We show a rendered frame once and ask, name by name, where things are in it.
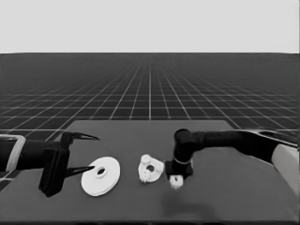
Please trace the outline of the large thick white disc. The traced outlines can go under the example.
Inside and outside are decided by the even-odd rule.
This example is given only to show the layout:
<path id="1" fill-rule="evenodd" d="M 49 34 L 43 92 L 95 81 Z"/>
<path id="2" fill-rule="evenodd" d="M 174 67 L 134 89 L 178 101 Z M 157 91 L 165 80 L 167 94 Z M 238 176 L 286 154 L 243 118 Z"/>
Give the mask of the large thick white disc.
<path id="1" fill-rule="evenodd" d="M 114 157 L 100 157 L 90 166 L 92 170 L 82 174 L 82 189 L 90 196 L 97 197 L 114 188 L 121 175 L 120 163 Z"/>

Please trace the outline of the white round pinned carrier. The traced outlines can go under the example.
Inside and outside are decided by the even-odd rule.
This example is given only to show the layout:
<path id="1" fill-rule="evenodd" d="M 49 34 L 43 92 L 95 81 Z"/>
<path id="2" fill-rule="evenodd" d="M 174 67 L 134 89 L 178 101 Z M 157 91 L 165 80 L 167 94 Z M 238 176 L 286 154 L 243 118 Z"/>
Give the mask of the white round pinned carrier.
<path id="1" fill-rule="evenodd" d="M 154 157 L 151 157 L 150 155 L 142 155 L 141 156 L 141 161 L 138 167 L 138 173 L 139 173 L 139 177 L 140 174 L 143 171 L 149 171 L 151 173 L 151 178 L 150 178 L 150 182 L 156 182 L 159 177 L 162 175 L 162 173 L 164 172 L 156 172 L 155 171 L 155 163 L 159 161 Z"/>

